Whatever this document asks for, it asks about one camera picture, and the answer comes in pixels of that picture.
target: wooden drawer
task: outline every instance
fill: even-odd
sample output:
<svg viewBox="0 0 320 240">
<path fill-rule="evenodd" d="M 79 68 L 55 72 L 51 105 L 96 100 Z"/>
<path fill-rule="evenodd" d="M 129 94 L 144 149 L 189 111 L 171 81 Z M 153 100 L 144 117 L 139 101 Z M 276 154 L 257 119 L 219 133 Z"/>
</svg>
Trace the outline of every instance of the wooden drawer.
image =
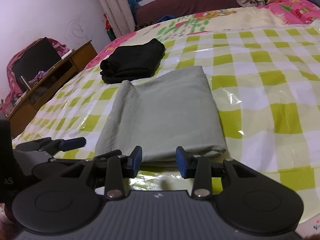
<svg viewBox="0 0 320 240">
<path fill-rule="evenodd" d="M 26 98 L 9 119 L 12 135 L 16 137 L 21 134 L 36 116 L 36 113 L 37 110 L 32 106 L 29 99 Z"/>
<path fill-rule="evenodd" d="M 73 63 L 79 71 L 82 71 L 85 66 L 97 56 L 97 52 L 91 43 L 86 44 L 71 56 Z"/>
<path fill-rule="evenodd" d="M 33 105 L 38 111 L 55 93 L 67 82 L 69 78 L 77 73 L 77 68 L 72 66 L 52 87 L 50 87 L 42 97 Z"/>
</svg>

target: bed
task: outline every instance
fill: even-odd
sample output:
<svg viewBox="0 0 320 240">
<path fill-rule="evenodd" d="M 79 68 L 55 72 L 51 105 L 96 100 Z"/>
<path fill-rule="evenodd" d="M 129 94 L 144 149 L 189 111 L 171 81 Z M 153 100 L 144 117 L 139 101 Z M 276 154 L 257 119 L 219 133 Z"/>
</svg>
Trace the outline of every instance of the bed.
<svg viewBox="0 0 320 240">
<path fill-rule="evenodd" d="M 137 24 L 156 23 L 166 15 L 176 18 L 217 9 L 240 7 L 236 0 L 155 0 L 137 9 Z"/>
<path fill-rule="evenodd" d="M 197 13 L 146 27 L 110 43 L 84 71 L 66 83 L 13 144 L 84 136 L 84 148 L 58 158 L 94 155 L 119 84 L 101 80 L 100 62 L 117 46 L 157 38 L 166 48 L 155 75 L 203 66 L 219 110 L 228 153 L 295 190 L 303 199 L 301 222 L 320 213 L 320 25 L 288 25 L 266 8 Z M 150 79 L 133 81 L 141 84 Z M 192 187 L 176 168 L 142 167 L 129 187 Z M 215 192 L 219 179 L 212 179 Z"/>
</svg>

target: white wall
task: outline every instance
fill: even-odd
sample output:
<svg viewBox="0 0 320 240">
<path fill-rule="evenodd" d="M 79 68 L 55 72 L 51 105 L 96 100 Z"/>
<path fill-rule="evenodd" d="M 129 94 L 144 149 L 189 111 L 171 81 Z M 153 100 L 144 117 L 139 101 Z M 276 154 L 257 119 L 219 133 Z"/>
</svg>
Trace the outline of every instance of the white wall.
<svg viewBox="0 0 320 240">
<path fill-rule="evenodd" d="M 0 99 L 9 93 L 6 66 L 14 54 L 42 37 L 70 49 L 92 39 L 100 52 L 110 43 L 99 0 L 0 0 Z"/>
</svg>

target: cartoon print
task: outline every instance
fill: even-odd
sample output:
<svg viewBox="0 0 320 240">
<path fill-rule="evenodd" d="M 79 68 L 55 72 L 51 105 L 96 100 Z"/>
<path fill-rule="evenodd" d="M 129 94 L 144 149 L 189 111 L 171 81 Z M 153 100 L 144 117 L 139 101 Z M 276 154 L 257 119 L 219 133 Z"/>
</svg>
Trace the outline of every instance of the cartoon print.
<svg viewBox="0 0 320 240">
<path fill-rule="evenodd" d="M 284 4 L 280 4 L 281 8 L 283 10 L 285 10 L 286 12 L 290 12 L 290 10 L 292 9 L 293 5 L 284 5 Z"/>
<path fill-rule="evenodd" d="M 319 220 L 317 220 L 317 221 L 316 221 L 316 225 L 315 225 L 315 226 L 313 226 L 313 229 L 318 230 L 318 228 L 320 228 L 319 223 L 320 223 L 320 221 L 319 221 Z"/>
<path fill-rule="evenodd" d="M 155 26 L 153 26 L 153 29 L 158 28 L 160 25 L 161 25 L 160 23 L 156 24 Z"/>
<path fill-rule="evenodd" d="M 201 34 L 201 33 L 210 33 L 212 31 L 201 31 L 201 32 L 196 32 L 196 33 L 188 33 L 187 35 L 193 35 L 193 34 Z"/>
<path fill-rule="evenodd" d="M 296 14 L 299 18 L 301 18 L 301 16 L 308 11 L 310 11 L 308 8 L 296 9 Z"/>
<path fill-rule="evenodd" d="M 183 36 L 184 35 L 184 33 L 185 33 L 185 31 L 186 31 L 186 29 L 182 29 L 182 30 L 180 30 L 180 32 L 178 32 L 178 27 L 177 28 L 175 28 L 174 30 L 173 30 L 173 32 L 171 32 L 168 36 L 166 36 L 165 38 L 164 38 L 164 41 L 166 41 L 167 39 L 171 39 L 171 38 L 174 38 L 174 37 L 180 37 L 180 36 Z"/>
<path fill-rule="evenodd" d="M 224 10 L 217 10 L 217 11 L 207 11 L 204 13 L 196 13 L 193 17 L 198 19 L 199 21 L 204 21 L 204 20 L 210 20 L 218 16 L 227 16 L 233 13 L 237 13 L 237 12 L 228 11 L 227 9 L 224 9 Z"/>
<path fill-rule="evenodd" d="M 107 52 L 108 50 L 114 50 L 114 49 L 116 49 L 116 47 L 109 47 L 105 50 L 105 52 Z"/>
<path fill-rule="evenodd" d="M 180 23 L 177 23 L 175 25 L 175 27 L 181 27 L 182 25 L 184 25 L 185 23 L 187 23 L 188 21 L 184 21 L 184 22 L 180 22 Z"/>
<path fill-rule="evenodd" d="M 307 20 L 306 20 L 306 24 L 310 24 L 310 23 L 312 23 L 313 21 L 315 21 L 316 19 L 318 19 L 318 18 L 314 18 L 314 17 L 308 17 L 307 18 Z"/>
</svg>

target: red object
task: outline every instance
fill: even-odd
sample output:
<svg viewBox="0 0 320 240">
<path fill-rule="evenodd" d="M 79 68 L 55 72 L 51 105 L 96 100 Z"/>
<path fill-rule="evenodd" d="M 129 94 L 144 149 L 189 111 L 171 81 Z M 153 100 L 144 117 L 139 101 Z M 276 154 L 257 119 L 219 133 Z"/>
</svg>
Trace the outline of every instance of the red object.
<svg viewBox="0 0 320 240">
<path fill-rule="evenodd" d="M 10 93 L 5 98 L 4 104 L 0 106 L 0 111 L 2 111 L 4 114 L 10 113 L 10 111 L 12 109 L 12 107 L 9 107 L 11 104 L 11 100 L 14 97 L 16 97 L 17 94 L 22 94 L 22 90 L 16 82 L 16 78 L 15 78 L 14 72 L 12 71 L 12 67 L 13 67 L 14 63 L 22 57 L 24 52 L 27 49 L 29 49 L 30 47 L 32 47 L 33 45 L 35 45 L 39 40 L 41 40 L 41 39 L 34 41 L 29 46 L 24 48 L 22 51 L 18 52 L 16 55 L 14 55 L 7 65 L 7 78 L 8 78 Z M 60 57 L 62 57 L 63 55 L 65 55 L 69 51 L 69 49 L 66 45 L 62 45 L 60 42 L 58 42 L 54 39 L 48 38 L 48 41 L 51 43 L 51 45 L 57 51 L 57 53 L 59 54 Z"/>
<path fill-rule="evenodd" d="M 175 27 L 180 27 L 180 26 L 184 25 L 184 24 L 187 23 L 187 22 L 188 22 L 188 21 L 177 23 L 177 24 L 175 25 Z"/>
<path fill-rule="evenodd" d="M 296 14 L 297 14 L 297 16 L 298 16 L 299 18 L 301 18 L 302 13 L 300 12 L 300 10 L 299 10 L 299 9 L 296 9 Z"/>
<path fill-rule="evenodd" d="M 108 20 L 108 18 L 107 18 L 107 16 L 106 16 L 106 14 L 104 14 L 103 16 L 104 16 L 104 17 L 105 17 L 105 19 L 106 19 L 106 30 L 108 31 L 108 30 L 110 30 L 110 29 L 111 29 L 111 25 L 110 25 L 110 23 L 109 23 L 109 20 Z"/>
<path fill-rule="evenodd" d="M 166 15 L 178 18 L 212 10 L 237 8 L 236 0 L 156 0 L 138 8 L 138 24 L 156 23 Z"/>
</svg>

